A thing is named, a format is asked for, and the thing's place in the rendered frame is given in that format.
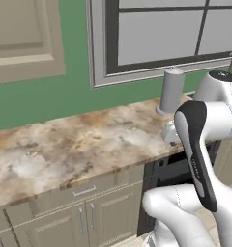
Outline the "beige base cupboard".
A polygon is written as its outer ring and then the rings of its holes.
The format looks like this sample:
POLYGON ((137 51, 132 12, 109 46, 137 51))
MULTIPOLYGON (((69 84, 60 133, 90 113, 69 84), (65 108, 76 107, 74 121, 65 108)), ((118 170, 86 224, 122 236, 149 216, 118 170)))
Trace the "beige base cupboard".
POLYGON ((232 139, 220 143, 214 170, 222 183, 232 187, 232 139))

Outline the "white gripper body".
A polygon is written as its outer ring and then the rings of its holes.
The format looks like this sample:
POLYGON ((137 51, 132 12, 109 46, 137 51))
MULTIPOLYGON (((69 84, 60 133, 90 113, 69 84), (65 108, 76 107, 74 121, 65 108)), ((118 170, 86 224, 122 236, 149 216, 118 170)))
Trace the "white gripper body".
POLYGON ((163 141, 171 146, 176 146, 182 143, 180 138, 181 125, 176 123, 174 120, 171 120, 166 123, 161 137, 163 141))

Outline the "grey framed window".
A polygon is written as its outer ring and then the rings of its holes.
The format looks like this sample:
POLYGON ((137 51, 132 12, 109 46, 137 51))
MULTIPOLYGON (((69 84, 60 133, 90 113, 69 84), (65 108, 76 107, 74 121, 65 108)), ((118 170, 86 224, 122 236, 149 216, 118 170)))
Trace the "grey framed window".
POLYGON ((232 0, 86 0, 94 88, 222 68, 232 56, 232 0))

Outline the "grey paper towel holder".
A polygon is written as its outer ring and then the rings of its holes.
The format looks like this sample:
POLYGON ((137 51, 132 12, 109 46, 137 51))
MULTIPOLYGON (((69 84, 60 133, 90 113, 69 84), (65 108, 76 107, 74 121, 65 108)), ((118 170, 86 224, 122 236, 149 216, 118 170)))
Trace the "grey paper towel holder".
POLYGON ((171 67, 164 72, 160 103, 156 107, 159 114, 173 114, 178 109, 185 78, 184 72, 177 67, 171 67))

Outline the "beige drawer front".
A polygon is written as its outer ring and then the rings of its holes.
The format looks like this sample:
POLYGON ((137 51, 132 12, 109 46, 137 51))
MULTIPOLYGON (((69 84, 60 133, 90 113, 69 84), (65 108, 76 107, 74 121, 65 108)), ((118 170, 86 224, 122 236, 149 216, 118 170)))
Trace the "beige drawer front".
POLYGON ((110 189, 121 186, 130 185, 141 181, 144 174, 144 165, 132 165, 118 171, 114 170, 106 174, 97 175, 84 180, 76 181, 67 188, 55 188, 48 192, 44 192, 37 196, 35 200, 31 200, 29 205, 34 216, 51 211, 52 209, 67 206, 73 202, 77 202, 87 197, 100 194, 110 189), (74 197, 73 191, 78 192, 93 185, 97 186, 97 190, 83 196, 74 197))

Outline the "beige wall cupboard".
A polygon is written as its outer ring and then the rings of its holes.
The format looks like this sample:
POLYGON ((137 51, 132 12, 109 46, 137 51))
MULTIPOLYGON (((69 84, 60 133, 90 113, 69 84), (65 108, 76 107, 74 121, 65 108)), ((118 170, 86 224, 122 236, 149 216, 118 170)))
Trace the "beige wall cupboard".
POLYGON ((0 84, 65 72, 59 0, 0 0, 0 84))

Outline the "black dishwasher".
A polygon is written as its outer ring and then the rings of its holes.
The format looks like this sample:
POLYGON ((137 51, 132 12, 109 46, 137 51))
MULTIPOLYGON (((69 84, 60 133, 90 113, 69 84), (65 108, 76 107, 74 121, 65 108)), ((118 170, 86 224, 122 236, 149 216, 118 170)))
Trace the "black dishwasher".
MULTIPOLYGON (((220 142, 221 141, 214 141, 206 146, 213 166, 218 154, 220 142)), ((193 184, 184 151, 146 163, 144 166, 141 201, 144 193, 150 189, 184 183, 193 184)), ((145 212, 141 202, 137 236, 150 232, 154 229, 154 226, 155 219, 145 212)))

